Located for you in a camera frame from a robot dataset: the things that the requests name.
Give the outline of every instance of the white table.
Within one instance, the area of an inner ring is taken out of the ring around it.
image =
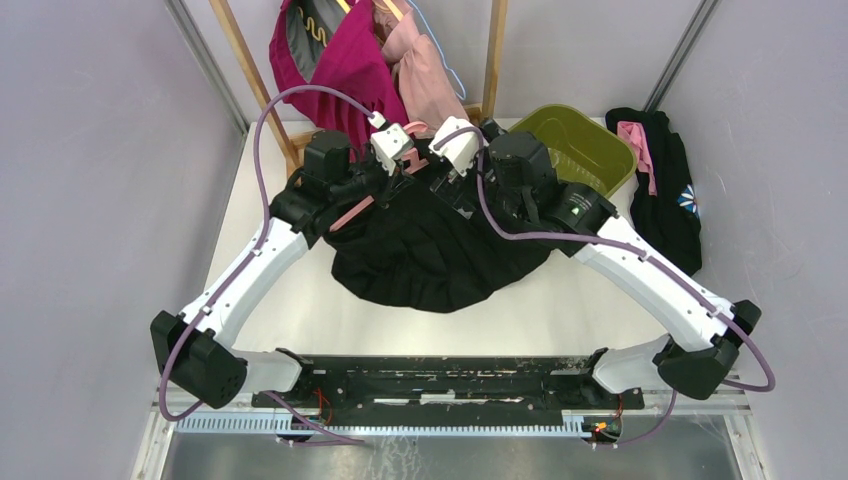
[[[252,161],[254,132],[255,124],[207,285],[248,243],[262,219]],[[267,127],[260,140],[265,182],[273,198],[285,185],[285,162]],[[635,179],[630,179],[612,198],[628,218],[635,187]],[[558,252],[523,280],[451,314],[384,307],[356,298],[330,274],[334,253],[320,241],[290,268],[254,310],[235,348],[285,347],[301,354],[337,355],[588,355],[600,347],[627,347],[664,333],[610,281]]]

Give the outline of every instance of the laundry basket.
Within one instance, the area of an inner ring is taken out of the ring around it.
[[[541,107],[509,130],[530,132],[544,143],[560,179],[585,183],[606,198],[636,170],[636,156],[626,143],[565,105]]]

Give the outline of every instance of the wooden post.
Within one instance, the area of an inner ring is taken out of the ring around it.
[[[259,108],[265,108],[268,102],[271,101],[271,96],[268,94],[268,89],[265,88],[265,83],[259,75],[259,69],[256,68],[256,62],[253,61],[253,56],[247,48],[247,42],[244,40],[244,36],[233,15],[229,2],[227,0],[209,0],[209,4],[212,6],[212,10],[215,11],[215,16],[218,17],[218,23],[221,24],[221,29],[224,30],[224,35],[227,36],[227,40],[230,42],[230,47],[232,47],[233,53],[235,53],[236,59],[238,59],[239,65],[244,72],[244,77],[247,79],[247,83],[256,97],[256,102],[259,103]],[[283,128],[283,123],[280,121],[280,116],[277,115],[276,110],[272,110],[269,117],[268,125],[271,127],[274,138],[277,139],[277,143],[280,145],[280,150],[283,151],[283,155],[286,157],[286,174],[291,176],[295,169],[301,166],[300,157],[288,134],[286,134],[286,129]]]
[[[492,0],[492,18],[489,21],[489,49],[486,53],[486,78],[483,83],[482,117],[495,114],[495,97],[498,94],[498,73],[501,69],[504,27],[508,0]]]

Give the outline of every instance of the black garment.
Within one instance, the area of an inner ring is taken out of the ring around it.
[[[550,249],[500,238],[479,211],[469,220],[430,192],[434,169],[389,208],[372,206],[324,239],[333,277],[370,302],[448,313],[485,300],[541,265]],[[473,185],[469,176],[467,183]]]
[[[671,133],[663,112],[651,114],[632,108],[607,112],[607,129],[611,132],[617,133],[620,121],[639,122],[644,127],[657,185],[657,196],[649,195],[648,174],[636,172],[639,188],[630,204],[633,226],[673,264],[692,275],[701,269],[701,220],[697,206],[682,197],[690,193],[694,197],[683,141],[680,135]]]

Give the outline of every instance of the gray wall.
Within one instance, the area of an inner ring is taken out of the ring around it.
[[[778,479],[848,467],[846,24],[844,1],[722,2],[661,106],[703,212],[700,279],[765,312],[755,340],[778,387],[750,398]]]
[[[127,478],[240,135],[161,1],[2,2],[0,86],[0,478]]]
[[[208,0],[183,0],[248,120],[259,107]],[[491,0],[417,0],[468,89],[483,99]],[[268,61],[282,0],[230,1],[268,90],[277,92]],[[547,103],[602,116],[648,99],[698,0],[512,0],[507,15],[495,112],[523,117]],[[303,117],[280,107],[284,119]]]

